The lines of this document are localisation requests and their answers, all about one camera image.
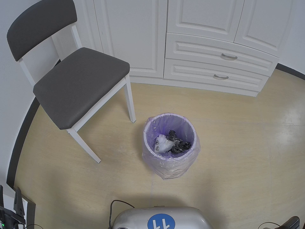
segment gray chair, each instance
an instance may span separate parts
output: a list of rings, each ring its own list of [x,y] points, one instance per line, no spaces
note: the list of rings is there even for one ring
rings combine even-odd
[[[67,130],[99,163],[100,158],[77,131],[122,87],[130,120],[135,122],[130,66],[120,59],[82,47],[76,21],[73,0],[41,0],[13,22],[7,32],[7,41],[14,59],[20,63],[33,86],[33,93],[51,120],[59,129]],[[71,27],[78,50],[35,82],[22,57],[66,26]]]

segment trash can rim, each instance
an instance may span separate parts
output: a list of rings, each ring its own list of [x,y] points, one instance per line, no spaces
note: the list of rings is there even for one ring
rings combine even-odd
[[[169,159],[174,159],[174,160],[180,160],[180,159],[185,158],[186,156],[188,156],[189,153],[191,153],[190,151],[194,150],[194,147],[195,147],[195,145],[196,145],[196,143],[197,143],[197,133],[196,133],[196,130],[195,130],[193,124],[192,124],[186,117],[184,117],[184,116],[181,116],[181,115],[179,115],[179,114],[174,114],[174,113],[163,113],[163,114],[159,114],[159,115],[157,115],[157,116],[151,118],[151,119],[149,120],[149,122],[146,124],[145,128],[144,128],[144,132],[143,132],[144,144],[145,144],[146,148],[148,149],[148,151],[149,151],[152,155],[154,155],[155,157],[160,158],[160,159],[162,159],[162,160],[168,159],[168,158],[166,158],[166,157],[163,157],[162,155],[156,154],[156,153],[150,148],[150,146],[148,145],[148,143],[147,143],[147,138],[146,138],[147,129],[148,129],[148,127],[151,125],[152,121],[155,120],[155,119],[158,119],[158,118],[160,118],[160,117],[162,117],[162,116],[166,116],[166,115],[173,115],[173,116],[177,116],[177,117],[179,117],[179,118],[181,118],[181,119],[184,119],[184,120],[190,125],[190,127],[192,128],[193,133],[194,133],[194,141],[193,141],[193,144],[192,144],[191,148],[188,150],[188,152],[186,152],[184,155],[182,155],[182,156],[180,156],[180,157],[177,157],[177,158],[169,158]]]

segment cabinet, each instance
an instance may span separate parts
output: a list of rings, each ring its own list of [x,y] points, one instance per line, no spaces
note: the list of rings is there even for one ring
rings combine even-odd
[[[103,51],[130,75],[163,77],[167,0],[94,0]]]
[[[249,96],[278,63],[295,2],[74,0],[83,45],[127,61],[132,82]],[[61,58],[67,34],[53,36]]]
[[[167,32],[233,42],[244,0],[168,0]]]

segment white chair leg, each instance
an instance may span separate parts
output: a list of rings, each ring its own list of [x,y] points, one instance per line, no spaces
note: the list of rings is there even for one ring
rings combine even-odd
[[[73,129],[67,129],[67,132],[77,141],[79,145],[88,153],[90,156],[96,161],[96,162],[101,162],[101,159],[97,157],[97,155],[92,151],[91,148],[85,143],[85,141],[78,135],[78,133]]]
[[[135,108],[132,99],[132,87],[130,85],[129,74],[125,76],[126,84],[124,85],[125,97],[131,122],[135,122]]]

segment plastic bin liner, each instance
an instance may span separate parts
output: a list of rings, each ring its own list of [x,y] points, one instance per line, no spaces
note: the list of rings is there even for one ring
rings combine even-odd
[[[179,154],[156,154],[155,140],[158,135],[168,135],[174,130],[184,142],[190,142],[191,148]],[[200,141],[191,122],[178,114],[164,113],[150,117],[144,124],[143,131],[143,160],[162,179],[171,179],[182,176],[194,163],[200,152]]]

